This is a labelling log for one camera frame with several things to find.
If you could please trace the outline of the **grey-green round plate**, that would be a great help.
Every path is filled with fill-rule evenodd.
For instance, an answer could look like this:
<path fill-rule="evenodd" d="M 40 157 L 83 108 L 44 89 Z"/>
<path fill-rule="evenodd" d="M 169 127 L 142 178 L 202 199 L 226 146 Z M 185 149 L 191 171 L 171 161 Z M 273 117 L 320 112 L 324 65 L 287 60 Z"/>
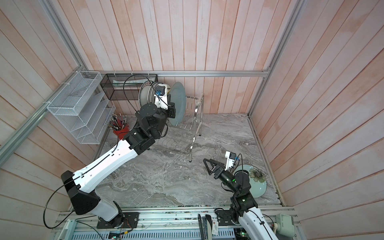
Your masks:
<path fill-rule="evenodd" d="M 169 118 L 169 122 L 172 126 L 177 127 L 182 122 L 186 112 L 187 98 L 184 85 L 176 82 L 171 88 L 170 95 L 170 102 L 175 104 L 176 116 Z"/>

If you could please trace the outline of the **steel two-tier dish rack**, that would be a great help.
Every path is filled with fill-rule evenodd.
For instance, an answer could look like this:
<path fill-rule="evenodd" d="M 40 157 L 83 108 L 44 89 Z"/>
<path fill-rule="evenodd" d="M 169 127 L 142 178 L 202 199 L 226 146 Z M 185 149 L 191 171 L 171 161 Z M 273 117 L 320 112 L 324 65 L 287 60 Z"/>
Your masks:
<path fill-rule="evenodd" d="M 184 155 L 189 162 L 192 162 L 194 144 L 197 137 L 202 134 L 203 113 L 204 94 L 199 97 L 186 96 L 183 119 L 176 126 L 167 122 L 169 126 L 167 135 L 157 140 L 154 145 Z"/>

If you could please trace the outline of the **green rim white plate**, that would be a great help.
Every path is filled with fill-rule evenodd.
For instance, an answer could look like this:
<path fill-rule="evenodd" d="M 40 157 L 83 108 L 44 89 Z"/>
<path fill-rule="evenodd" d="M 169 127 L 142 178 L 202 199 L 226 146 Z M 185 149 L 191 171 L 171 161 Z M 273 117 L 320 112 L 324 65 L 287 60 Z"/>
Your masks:
<path fill-rule="evenodd" d="M 146 104 L 151 104 L 152 103 L 152 82 L 151 81 L 146 81 L 145 83 L 142 84 L 139 92 L 139 104 L 140 108 L 143 107 Z"/>

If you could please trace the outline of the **large orange sunburst plate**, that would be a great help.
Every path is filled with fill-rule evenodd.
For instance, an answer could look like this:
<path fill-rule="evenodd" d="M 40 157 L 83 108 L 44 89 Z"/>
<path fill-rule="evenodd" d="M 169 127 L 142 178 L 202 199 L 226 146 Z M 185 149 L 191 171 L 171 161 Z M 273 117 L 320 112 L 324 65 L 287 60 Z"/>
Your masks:
<path fill-rule="evenodd" d="M 149 104 L 154 104 L 155 103 L 155 99 L 157 98 L 156 97 L 156 91 L 155 91 L 155 87 L 159 84 L 159 82 L 150 82 L 149 84 L 149 91 L 148 91 L 148 103 Z"/>

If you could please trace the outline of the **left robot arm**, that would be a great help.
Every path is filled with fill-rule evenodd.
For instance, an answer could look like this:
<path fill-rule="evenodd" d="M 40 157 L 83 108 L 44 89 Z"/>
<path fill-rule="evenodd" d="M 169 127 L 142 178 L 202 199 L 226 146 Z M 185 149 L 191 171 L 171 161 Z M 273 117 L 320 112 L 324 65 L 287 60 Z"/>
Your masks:
<path fill-rule="evenodd" d="M 61 175 L 77 215 L 91 213 L 106 222 L 120 224 L 123 213 L 118 204 L 103 200 L 95 188 L 121 165 L 136 158 L 160 139 L 167 120 L 176 116 L 176 108 L 174 103 L 168 103 L 166 109 L 146 104 L 135 116 L 135 126 L 111 150 L 80 170 L 74 173 L 66 171 Z"/>

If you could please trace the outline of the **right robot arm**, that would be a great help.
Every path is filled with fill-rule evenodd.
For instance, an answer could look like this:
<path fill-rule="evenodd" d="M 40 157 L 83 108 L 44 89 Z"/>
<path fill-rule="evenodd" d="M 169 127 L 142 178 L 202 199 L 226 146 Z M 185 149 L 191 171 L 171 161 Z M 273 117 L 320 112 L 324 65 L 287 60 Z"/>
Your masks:
<path fill-rule="evenodd" d="M 223 163 L 213 159 L 204 159 L 203 163 L 208 174 L 221 180 L 233 193 L 229 210 L 231 220 L 240 224 L 252 240 L 276 240 L 276 234 L 265 220 L 250 192 L 249 172 L 240 170 L 232 174 L 225 169 Z"/>

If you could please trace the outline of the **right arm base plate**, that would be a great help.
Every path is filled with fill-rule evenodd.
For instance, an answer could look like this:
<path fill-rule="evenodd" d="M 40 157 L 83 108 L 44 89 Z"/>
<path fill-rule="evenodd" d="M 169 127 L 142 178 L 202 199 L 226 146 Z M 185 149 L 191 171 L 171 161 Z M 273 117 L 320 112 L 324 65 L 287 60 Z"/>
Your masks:
<path fill-rule="evenodd" d="M 239 223 L 234 219 L 233 212 L 231 210 L 224 210 L 217 208 L 214 210 L 217 215 L 219 226 L 236 226 Z"/>

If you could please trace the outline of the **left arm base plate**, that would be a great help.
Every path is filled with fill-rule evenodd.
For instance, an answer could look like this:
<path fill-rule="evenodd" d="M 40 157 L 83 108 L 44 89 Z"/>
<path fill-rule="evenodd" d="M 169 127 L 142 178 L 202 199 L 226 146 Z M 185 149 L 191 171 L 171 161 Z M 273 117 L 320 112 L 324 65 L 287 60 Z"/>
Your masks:
<path fill-rule="evenodd" d="M 112 229 L 112 228 L 129 228 L 134 229 L 138 225 L 139 212 L 123 212 L 119 213 L 111 221 L 105 221 L 99 217 L 97 229 Z"/>

